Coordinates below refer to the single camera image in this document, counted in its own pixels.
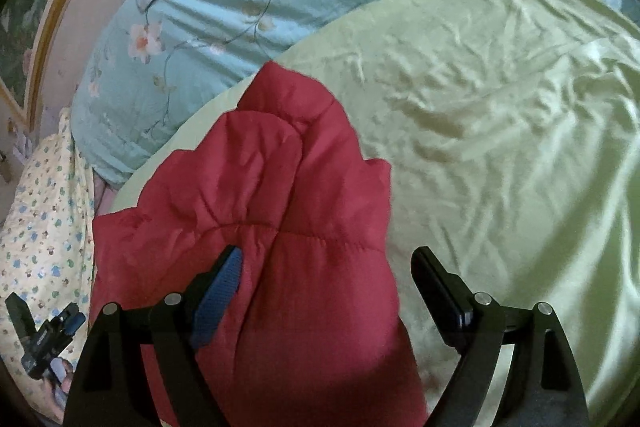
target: gold frame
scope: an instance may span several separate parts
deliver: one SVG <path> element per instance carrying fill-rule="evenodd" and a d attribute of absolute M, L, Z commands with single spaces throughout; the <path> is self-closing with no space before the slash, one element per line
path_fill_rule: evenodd
<path fill-rule="evenodd" d="M 31 55 L 31 64 L 29 66 L 29 74 L 27 75 L 27 84 L 24 93 L 24 107 L 20 107 L 15 101 L 12 94 L 0 82 L 0 97 L 8 105 L 13 117 L 28 132 L 34 131 L 36 121 L 40 117 L 38 109 L 40 108 L 40 87 L 42 77 L 47 66 L 47 59 L 53 39 L 56 36 L 60 21 L 64 15 L 68 0 L 47 0 L 47 5 L 38 25 L 38 31 L 33 43 L 33 53 Z"/>

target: metal screw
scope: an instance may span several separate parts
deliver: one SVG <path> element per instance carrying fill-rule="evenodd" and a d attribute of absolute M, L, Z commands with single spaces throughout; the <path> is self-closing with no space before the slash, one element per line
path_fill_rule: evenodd
<path fill-rule="evenodd" d="M 167 306 L 175 306 L 176 304 L 180 304 L 180 301 L 182 301 L 182 295 L 179 293 L 169 293 L 169 295 L 164 298 L 164 304 Z"/>
<path fill-rule="evenodd" d="M 115 302 L 105 304 L 104 308 L 102 308 L 102 313 L 105 315 L 113 315 L 116 311 L 118 311 L 118 305 Z"/>
<path fill-rule="evenodd" d="M 554 309 L 551 307 L 551 304 L 540 302 L 538 303 L 538 311 L 545 315 L 551 315 L 554 312 Z"/>
<path fill-rule="evenodd" d="M 487 306 L 488 304 L 491 304 L 491 301 L 492 301 L 491 295 L 484 292 L 476 293 L 474 295 L 474 299 L 478 304 L 482 304 L 483 306 Z"/>

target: white flower print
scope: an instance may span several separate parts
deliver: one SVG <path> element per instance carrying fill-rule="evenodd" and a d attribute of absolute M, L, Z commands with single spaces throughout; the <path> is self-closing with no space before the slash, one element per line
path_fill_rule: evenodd
<path fill-rule="evenodd" d="M 98 98 L 100 96 L 100 86 L 97 82 L 89 82 L 89 96 L 91 98 Z"/>
<path fill-rule="evenodd" d="M 226 46 L 222 42 L 214 42 L 209 46 L 209 51 L 212 55 L 222 55 L 226 52 Z"/>
<path fill-rule="evenodd" d="M 134 24 L 129 36 L 129 57 L 139 58 L 143 64 L 148 64 L 151 55 L 158 55 L 164 51 L 164 44 L 160 41 L 162 23 L 151 23 L 147 25 Z"/>
<path fill-rule="evenodd" d="M 273 30 L 276 25 L 273 23 L 273 19 L 268 15 L 263 15 L 260 17 L 260 22 L 258 22 L 258 29 L 267 32 L 269 30 Z"/>

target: painting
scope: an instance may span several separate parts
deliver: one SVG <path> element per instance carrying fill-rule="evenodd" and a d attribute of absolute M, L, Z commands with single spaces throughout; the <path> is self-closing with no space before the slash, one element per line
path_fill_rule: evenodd
<path fill-rule="evenodd" d="M 16 120 L 29 128 L 33 49 L 49 0 L 7 0 L 0 11 L 0 94 Z"/>

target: quilted fabric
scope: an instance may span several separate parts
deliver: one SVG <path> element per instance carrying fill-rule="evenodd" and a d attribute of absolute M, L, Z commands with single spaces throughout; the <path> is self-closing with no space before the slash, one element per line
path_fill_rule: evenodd
<path fill-rule="evenodd" d="M 71 136 L 70 112 L 60 113 L 58 133 L 44 139 L 24 168 L 0 232 L 0 356 L 29 404 L 54 418 L 42 383 L 25 374 L 24 350 L 4 300 L 16 292 L 36 327 L 70 302 L 89 312 L 94 272 L 93 171 Z M 80 328 L 61 356 L 76 365 L 86 340 Z"/>
<path fill-rule="evenodd" d="M 234 427 L 418 427 L 426 406 L 385 256 L 390 168 L 321 84 L 267 63 L 138 206 L 94 221 L 92 317 L 183 291 L 226 245 L 242 276 L 200 369 Z M 176 425 L 151 349 L 161 417 Z"/>

